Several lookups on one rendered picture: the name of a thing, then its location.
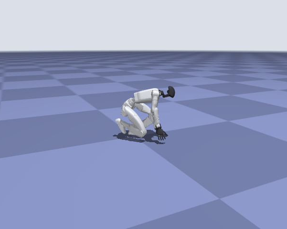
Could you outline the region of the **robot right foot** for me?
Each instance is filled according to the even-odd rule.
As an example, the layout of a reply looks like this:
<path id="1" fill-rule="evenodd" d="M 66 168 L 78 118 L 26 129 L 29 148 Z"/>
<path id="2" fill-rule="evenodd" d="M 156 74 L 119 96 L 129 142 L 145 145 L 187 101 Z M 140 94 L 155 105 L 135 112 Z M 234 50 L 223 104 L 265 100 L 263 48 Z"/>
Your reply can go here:
<path id="1" fill-rule="evenodd" d="M 118 124 L 120 130 L 122 133 L 126 133 L 125 127 L 120 123 L 120 121 L 122 121 L 120 118 L 116 119 L 116 123 Z"/>

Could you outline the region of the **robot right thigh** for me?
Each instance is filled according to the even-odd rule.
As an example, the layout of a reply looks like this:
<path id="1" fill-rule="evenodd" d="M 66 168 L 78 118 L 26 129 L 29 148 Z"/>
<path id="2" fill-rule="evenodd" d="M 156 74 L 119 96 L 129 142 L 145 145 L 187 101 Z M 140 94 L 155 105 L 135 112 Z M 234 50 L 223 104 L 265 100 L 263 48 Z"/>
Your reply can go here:
<path id="1" fill-rule="evenodd" d="M 142 132 L 144 132 L 144 135 L 146 135 L 147 131 L 140 119 L 140 117 L 137 115 L 137 113 L 132 110 L 130 107 L 128 106 L 123 106 L 121 109 L 121 115 L 124 117 L 128 116 L 128 119 Z"/>

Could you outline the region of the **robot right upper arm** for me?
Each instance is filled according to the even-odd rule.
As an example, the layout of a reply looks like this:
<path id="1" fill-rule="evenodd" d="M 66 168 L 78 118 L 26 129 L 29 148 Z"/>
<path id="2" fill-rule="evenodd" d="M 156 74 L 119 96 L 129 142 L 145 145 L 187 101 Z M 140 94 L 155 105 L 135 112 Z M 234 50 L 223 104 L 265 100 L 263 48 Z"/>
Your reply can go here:
<path id="1" fill-rule="evenodd" d="M 158 103 L 159 91 L 152 90 L 151 96 L 152 96 L 151 112 L 154 113 L 154 109 L 156 108 L 156 105 Z"/>

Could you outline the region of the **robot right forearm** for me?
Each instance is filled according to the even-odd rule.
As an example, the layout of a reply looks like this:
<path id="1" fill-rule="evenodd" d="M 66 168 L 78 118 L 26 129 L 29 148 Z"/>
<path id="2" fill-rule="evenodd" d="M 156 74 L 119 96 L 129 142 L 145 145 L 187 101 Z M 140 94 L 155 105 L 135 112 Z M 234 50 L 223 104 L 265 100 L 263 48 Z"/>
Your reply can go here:
<path id="1" fill-rule="evenodd" d="M 153 116 L 153 118 L 154 118 L 154 122 L 155 122 L 155 124 L 156 124 L 156 127 L 158 128 L 158 127 L 160 127 L 160 124 L 159 124 L 159 111 L 158 111 L 158 108 L 155 108 L 154 109 L 154 114 L 152 115 Z"/>

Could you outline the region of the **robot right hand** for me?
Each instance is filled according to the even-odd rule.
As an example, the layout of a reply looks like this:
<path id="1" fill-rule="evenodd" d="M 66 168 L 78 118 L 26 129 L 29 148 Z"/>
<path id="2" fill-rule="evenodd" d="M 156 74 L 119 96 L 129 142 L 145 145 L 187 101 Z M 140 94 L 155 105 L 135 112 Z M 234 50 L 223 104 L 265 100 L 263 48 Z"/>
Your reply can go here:
<path id="1" fill-rule="evenodd" d="M 158 139 L 161 139 L 161 137 L 162 137 L 162 139 L 163 139 L 163 136 L 164 136 L 164 134 L 163 133 L 165 133 L 164 131 L 163 131 L 163 129 L 161 129 L 161 125 L 160 125 L 160 127 L 156 127 L 156 129 L 157 129 L 157 135 L 158 135 Z M 163 135 L 163 136 L 162 136 Z M 166 133 L 165 133 L 165 135 L 167 135 Z M 160 136 L 160 138 L 159 138 L 159 136 Z M 165 136 L 164 136 L 164 138 L 165 138 Z M 161 139 L 161 140 L 162 140 Z M 164 140 L 164 139 L 163 139 Z"/>

